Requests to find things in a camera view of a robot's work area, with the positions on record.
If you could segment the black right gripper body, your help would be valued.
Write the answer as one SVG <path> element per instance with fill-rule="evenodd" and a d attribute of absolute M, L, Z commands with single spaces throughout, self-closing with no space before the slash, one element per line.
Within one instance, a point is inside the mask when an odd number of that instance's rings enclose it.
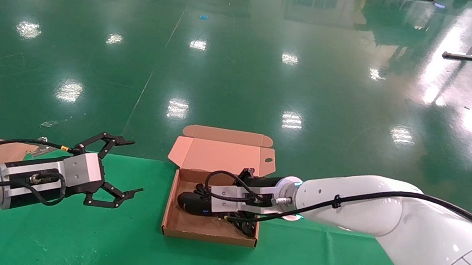
<path fill-rule="evenodd" d="M 240 179 L 241 182 L 237 180 L 235 185 L 244 188 L 243 184 L 245 184 L 247 188 L 252 190 L 252 188 L 275 187 L 282 179 L 282 177 L 259 177 L 255 176 L 254 172 L 254 168 L 243 169 L 243 171 L 238 174 L 238 179 Z"/>

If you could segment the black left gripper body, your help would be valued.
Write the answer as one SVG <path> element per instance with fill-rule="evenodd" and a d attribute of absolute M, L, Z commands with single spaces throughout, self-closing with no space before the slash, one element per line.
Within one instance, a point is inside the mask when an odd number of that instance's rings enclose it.
<path fill-rule="evenodd" d="M 73 186 L 87 181 L 88 168 L 83 165 L 54 162 L 47 160 L 29 160 L 8 162 L 5 164 L 3 181 L 13 185 L 4 187 L 4 209 L 40 204 L 38 198 L 22 183 L 34 188 L 47 203 L 59 204 L 66 198 Z"/>

